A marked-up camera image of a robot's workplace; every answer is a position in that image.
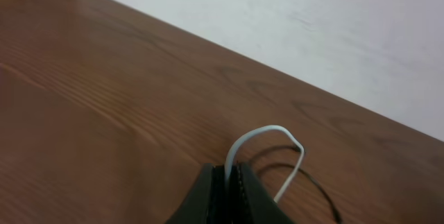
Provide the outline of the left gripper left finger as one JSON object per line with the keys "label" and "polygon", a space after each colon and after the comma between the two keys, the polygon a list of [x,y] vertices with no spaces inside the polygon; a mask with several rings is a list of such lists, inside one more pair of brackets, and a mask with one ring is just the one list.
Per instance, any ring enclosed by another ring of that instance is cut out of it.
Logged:
{"label": "left gripper left finger", "polygon": [[185,199],[166,224],[224,224],[225,171],[204,164]]}

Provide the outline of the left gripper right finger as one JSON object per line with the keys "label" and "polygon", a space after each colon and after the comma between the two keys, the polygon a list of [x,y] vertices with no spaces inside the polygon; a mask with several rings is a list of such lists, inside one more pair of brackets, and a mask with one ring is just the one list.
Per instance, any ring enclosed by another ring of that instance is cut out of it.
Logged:
{"label": "left gripper right finger", "polygon": [[247,163],[235,166],[235,223],[293,224]]}

